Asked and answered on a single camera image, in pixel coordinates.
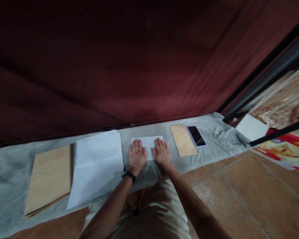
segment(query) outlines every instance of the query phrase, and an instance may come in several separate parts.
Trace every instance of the beige pants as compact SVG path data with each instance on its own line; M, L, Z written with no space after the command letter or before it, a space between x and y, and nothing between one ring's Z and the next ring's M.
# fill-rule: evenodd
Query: beige pants
M83 230L100 207L100 204L90 206ZM147 188L139 215L133 215L126 202L112 238L190 239L187 217L172 182L166 180Z

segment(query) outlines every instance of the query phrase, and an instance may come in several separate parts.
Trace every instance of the metal frame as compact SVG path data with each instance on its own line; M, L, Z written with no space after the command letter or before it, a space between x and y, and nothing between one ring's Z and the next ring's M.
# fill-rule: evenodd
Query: metal frame
M261 92L280 79L285 73L295 69L297 66L299 66L299 23L218 108L217 112L221 113L252 81L256 79L251 87L246 90L225 115L225 121L232 119L236 113L243 109Z
M256 145L261 144L263 142L266 142L268 140L271 140L271 139L277 138L279 136L282 136L284 134L287 134L287 133L290 133L292 131L295 131L297 129L299 129L299 122L294 123L292 125L289 125L289 126L283 128L281 130L277 130L276 132L271 133L269 135L266 135L264 137L261 137L259 139L256 139L256 140L250 142L249 144L250 144L251 147L253 147L253 146L256 146Z

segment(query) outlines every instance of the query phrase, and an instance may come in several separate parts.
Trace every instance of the brown envelope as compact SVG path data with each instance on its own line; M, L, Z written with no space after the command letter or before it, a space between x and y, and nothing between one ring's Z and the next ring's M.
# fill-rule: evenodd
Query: brown envelope
M71 191L71 147L66 145L34 158L24 217L31 217Z
M197 154L195 146L183 124L169 126L180 157Z

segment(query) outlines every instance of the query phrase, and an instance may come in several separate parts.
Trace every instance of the hand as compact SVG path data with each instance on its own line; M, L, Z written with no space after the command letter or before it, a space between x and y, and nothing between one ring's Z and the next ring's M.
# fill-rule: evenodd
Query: hand
M154 142L156 149L152 148L151 150L154 154L155 160L158 165L162 166L163 169L166 169L170 164L172 164L172 161L170 160L168 145L159 138L157 138L157 140L155 140Z
M130 145L129 171L137 177L145 165L146 161L146 148L142 148L142 142L135 139L133 144Z

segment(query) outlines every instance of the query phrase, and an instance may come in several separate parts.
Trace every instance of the gray cloth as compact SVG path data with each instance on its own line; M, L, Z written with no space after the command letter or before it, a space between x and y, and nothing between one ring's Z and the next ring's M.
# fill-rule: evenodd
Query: gray cloth
M222 119L221 114L214 113L195 118L120 129L124 166L128 169L128 147L133 137L163 135L165 142L168 143L172 161L181 174L209 163L233 157L249 149L250 145L246 139L235 128L223 123ZM196 155L180 157L169 128L170 125L176 124L197 126L207 146L197 148ZM98 133L0 148L0 238L9 237L39 223L62 217L92 203L102 203L108 197L109 194L100 196L70 210L66 210L68 201L68 197L66 197L31 218L22 218L35 155L73 144L79 139L96 134ZM154 185L163 177L156 162L148 161L131 188L131 192Z

